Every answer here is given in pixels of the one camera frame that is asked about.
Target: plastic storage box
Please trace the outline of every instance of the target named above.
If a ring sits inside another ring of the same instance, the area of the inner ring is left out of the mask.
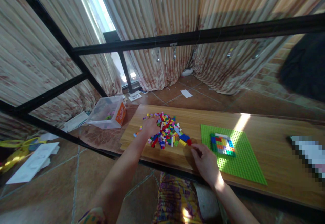
[[[125,115],[122,96],[100,98],[86,122],[101,129],[121,128]]]

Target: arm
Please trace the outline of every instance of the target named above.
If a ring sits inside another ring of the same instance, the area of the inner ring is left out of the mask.
[[[117,221],[123,199],[131,187],[131,181],[148,138],[160,131],[156,122],[156,118],[144,121],[142,131],[116,161],[88,206],[88,209],[101,207],[107,213],[108,223]]]
[[[223,204],[231,223],[258,223],[221,176],[217,157],[204,144],[192,144],[195,164]]]

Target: wooden table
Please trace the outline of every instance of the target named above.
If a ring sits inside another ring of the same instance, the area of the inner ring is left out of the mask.
[[[121,149],[127,148],[134,139],[133,134],[139,131],[147,113],[162,111],[171,117],[176,116],[176,121],[180,123],[183,132],[191,137],[193,143],[201,143],[201,124],[234,129],[242,116],[215,111],[140,105],[121,138]],[[312,135],[324,142],[322,127],[304,121],[250,116],[243,131],[247,134],[268,185],[222,173],[230,185],[325,210],[325,192],[308,173],[286,140],[287,136],[292,135]],[[189,146],[179,144],[176,148],[166,147],[161,150],[158,147],[151,148],[147,144],[142,156],[152,162],[198,175]]]

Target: beige curtain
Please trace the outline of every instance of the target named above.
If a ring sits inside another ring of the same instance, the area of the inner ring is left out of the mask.
[[[104,0],[122,40],[254,23],[310,13],[320,0]],[[146,90],[174,84],[189,65],[215,91],[235,94],[287,37],[128,52]],[[233,56],[227,58],[230,49]],[[256,59],[252,56],[259,53]]]
[[[25,0],[0,1],[1,100],[19,106],[81,73]],[[73,46],[103,42],[82,0],[41,1]],[[110,55],[83,60],[107,94],[121,92]],[[31,114],[60,127],[78,113],[92,110],[99,97],[84,81]],[[24,139],[33,130],[37,129],[0,114],[0,139]]]
[[[202,0],[199,29],[240,25],[309,14],[320,0]],[[195,76],[224,94],[235,94],[272,58],[288,37],[202,44],[192,68]],[[266,44],[260,52],[259,46]],[[227,57],[234,49],[231,58]]]

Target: yellow lego brick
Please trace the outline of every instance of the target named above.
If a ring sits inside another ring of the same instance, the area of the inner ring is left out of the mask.
[[[180,142],[182,145],[186,146],[186,143],[185,143],[183,140],[180,139],[179,142]]]

